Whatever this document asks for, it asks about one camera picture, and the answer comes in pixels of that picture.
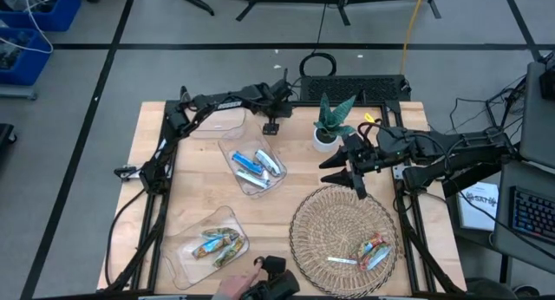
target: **human hand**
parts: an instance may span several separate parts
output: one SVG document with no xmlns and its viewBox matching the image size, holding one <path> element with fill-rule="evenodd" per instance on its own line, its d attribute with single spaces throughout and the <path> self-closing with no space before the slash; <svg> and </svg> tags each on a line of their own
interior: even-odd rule
<svg viewBox="0 0 555 300">
<path fill-rule="evenodd" d="M 216 294 L 229 297 L 231 300 L 239 300 L 241 295 L 249 290 L 261 268 L 262 262 L 257 262 L 249 273 L 227 277 L 219 284 Z"/>
</svg>

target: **round basket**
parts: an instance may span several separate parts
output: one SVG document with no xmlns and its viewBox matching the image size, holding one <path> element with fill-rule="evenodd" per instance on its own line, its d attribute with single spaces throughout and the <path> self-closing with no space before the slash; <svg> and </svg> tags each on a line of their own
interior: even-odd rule
<svg viewBox="0 0 555 300">
<path fill-rule="evenodd" d="M 379 233 L 391 252 L 370 271 L 356 264 L 329 261 L 351 259 L 365 240 Z M 326 186 L 297 208 L 290 228 L 293 258 L 304 277 L 319 290 L 340 298 L 367 296 L 391 276 L 399 251 L 393 219 L 371 195 L 359 200 L 341 186 Z"/>
</svg>

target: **computer keyboard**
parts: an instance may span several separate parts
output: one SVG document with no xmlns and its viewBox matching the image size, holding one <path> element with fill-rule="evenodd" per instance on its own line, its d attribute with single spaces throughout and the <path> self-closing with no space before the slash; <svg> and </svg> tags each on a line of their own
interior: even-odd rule
<svg viewBox="0 0 555 300">
<path fill-rule="evenodd" d="M 518 187 L 512 188 L 511 196 L 512 228 L 555 244 L 555 201 Z"/>
<path fill-rule="evenodd" d="M 319 101 L 325 93 L 332 101 L 344 101 L 363 92 L 366 101 L 409 101 L 409 89 L 401 89 L 403 80 L 402 75 L 306 77 L 301 95 L 303 100 Z"/>
</svg>

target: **yellow cable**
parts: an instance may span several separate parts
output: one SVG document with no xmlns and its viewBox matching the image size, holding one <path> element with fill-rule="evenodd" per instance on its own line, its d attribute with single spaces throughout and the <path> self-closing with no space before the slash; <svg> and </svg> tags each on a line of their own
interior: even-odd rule
<svg viewBox="0 0 555 300">
<path fill-rule="evenodd" d="M 402 46 L 401 75 L 405 74 L 405 61 L 407 60 L 408 41 L 410 40 L 410 32 L 413 29 L 413 24 L 415 23 L 416 15 L 418 14 L 418 9 L 420 8 L 420 3 L 422 3 L 422 0 L 418 0 L 418 2 L 416 3 L 415 11 L 413 12 L 413 16 L 410 17 L 410 23 L 408 24 L 407 30 L 407 38 L 405 39 L 405 43 Z"/>
</svg>

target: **potted plant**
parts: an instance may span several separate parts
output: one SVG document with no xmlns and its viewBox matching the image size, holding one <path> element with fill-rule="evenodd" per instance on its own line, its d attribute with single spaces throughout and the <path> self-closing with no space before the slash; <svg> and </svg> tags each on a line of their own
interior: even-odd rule
<svg viewBox="0 0 555 300">
<path fill-rule="evenodd" d="M 313 145 L 318 152 L 326 153 L 335 150 L 340 136 L 355 132 L 351 126 L 341 126 L 353 108 L 353 104 L 355 104 L 354 95 L 331 111 L 330 99 L 325 93 L 322 95 L 320 115 L 318 121 L 314 122 L 316 129 L 314 129 Z"/>
</svg>

